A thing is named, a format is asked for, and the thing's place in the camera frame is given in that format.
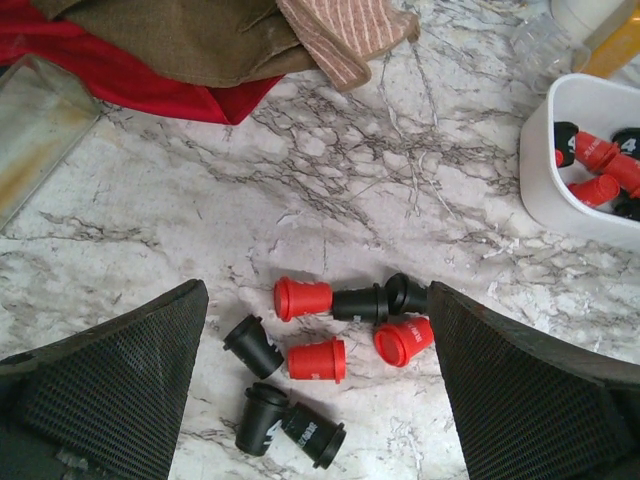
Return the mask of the brown cloth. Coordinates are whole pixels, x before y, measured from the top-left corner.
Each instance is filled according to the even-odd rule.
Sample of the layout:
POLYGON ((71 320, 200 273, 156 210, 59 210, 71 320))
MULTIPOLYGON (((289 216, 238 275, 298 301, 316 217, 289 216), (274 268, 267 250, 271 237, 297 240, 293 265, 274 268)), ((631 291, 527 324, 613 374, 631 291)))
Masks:
POLYGON ((273 1, 35 1, 49 20, 67 20, 139 59, 157 74, 231 88, 314 70, 273 1))

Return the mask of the red cloth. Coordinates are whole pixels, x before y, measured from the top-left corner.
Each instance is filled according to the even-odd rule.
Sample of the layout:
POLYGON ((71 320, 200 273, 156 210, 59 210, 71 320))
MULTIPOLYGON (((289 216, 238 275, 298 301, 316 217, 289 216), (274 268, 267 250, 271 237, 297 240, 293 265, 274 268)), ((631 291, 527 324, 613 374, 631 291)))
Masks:
POLYGON ((281 80, 209 88, 164 78, 129 53, 69 21, 48 21, 29 2, 1 3, 1 64, 27 54, 78 77, 100 100, 169 118, 238 125, 281 80))

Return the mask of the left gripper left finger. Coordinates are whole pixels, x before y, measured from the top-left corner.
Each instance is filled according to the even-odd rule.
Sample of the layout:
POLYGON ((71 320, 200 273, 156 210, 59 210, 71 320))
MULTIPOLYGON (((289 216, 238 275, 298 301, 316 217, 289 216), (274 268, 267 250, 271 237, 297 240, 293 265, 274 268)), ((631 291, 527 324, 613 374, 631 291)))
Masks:
POLYGON ((1 476, 165 479, 208 293, 192 279, 141 307, 1 361, 1 476))

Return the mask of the red coffee capsule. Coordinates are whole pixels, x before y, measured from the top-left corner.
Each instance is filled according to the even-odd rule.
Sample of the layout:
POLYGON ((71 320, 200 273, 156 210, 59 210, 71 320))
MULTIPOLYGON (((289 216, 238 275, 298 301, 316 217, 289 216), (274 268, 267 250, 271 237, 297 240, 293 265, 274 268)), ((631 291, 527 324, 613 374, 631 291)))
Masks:
POLYGON ((329 311, 333 291, 324 282, 304 283, 282 277, 274 285, 273 298, 276 315, 289 322, 294 317, 329 311))
POLYGON ((620 193, 618 181, 608 174, 582 183, 571 183, 567 187, 575 198, 591 208, 597 208, 614 200, 620 193))
POLYGON ((384 324, 374 334, 373 343, 387 364, 402 368, 431 346, 434 333, 428 317, 412 317, 399 324, 384 324))
POLYGON ((602 171, 613 176, 631 198, 639 197, 640 166, 638 160, 618 153, 611 157, 602 171))
POLYGON ((287 356, 288 373, 294 380, 332 380, 346 378, 346 347, 343 340, 330 340, 292 347, 287 356))
POLYGON ((579 131, 575 135, 575 158, 591 172, 602 171, 620 153, 615 143, 579 131))

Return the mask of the pink striped cloth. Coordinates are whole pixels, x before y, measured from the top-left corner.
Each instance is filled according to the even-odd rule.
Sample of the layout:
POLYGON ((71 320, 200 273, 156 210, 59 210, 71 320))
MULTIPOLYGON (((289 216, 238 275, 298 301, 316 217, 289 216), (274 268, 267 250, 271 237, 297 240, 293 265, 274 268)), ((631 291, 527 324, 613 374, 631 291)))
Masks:
POLYGON ((384 0, 277 3, 298 40, 340 92, 371 79, 368 62, 420 36, 419 17, 384 0))

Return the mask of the glass tray edge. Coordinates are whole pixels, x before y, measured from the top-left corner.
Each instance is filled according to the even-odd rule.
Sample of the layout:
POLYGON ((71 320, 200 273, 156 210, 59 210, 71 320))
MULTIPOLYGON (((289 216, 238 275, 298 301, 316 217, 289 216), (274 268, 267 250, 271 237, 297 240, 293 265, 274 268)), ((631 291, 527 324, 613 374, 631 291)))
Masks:
POLYGON ((35 55, 1 75, 1 225, 6 226, 99 118, 70 72, 35 55))

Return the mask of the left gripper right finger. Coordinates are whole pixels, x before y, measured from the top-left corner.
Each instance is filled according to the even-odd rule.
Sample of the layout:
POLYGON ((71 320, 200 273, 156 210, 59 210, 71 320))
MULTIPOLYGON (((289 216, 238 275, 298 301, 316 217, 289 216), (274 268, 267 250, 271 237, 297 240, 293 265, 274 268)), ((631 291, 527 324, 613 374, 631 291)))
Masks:
POLYGON ((638 478, 638 365, 557 339, 441 282, 428 297, 470 478, 638 478))

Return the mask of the orange spice bottle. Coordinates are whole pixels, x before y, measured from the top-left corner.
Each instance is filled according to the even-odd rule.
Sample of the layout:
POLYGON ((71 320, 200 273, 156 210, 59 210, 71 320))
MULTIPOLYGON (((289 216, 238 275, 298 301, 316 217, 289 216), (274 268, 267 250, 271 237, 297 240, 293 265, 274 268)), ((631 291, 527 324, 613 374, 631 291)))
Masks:
POLYGON ((586 53, 574 59, 574 71, 608 79, 639 54, 638 1, 585 1, 591 32, 582 41, 586 53))

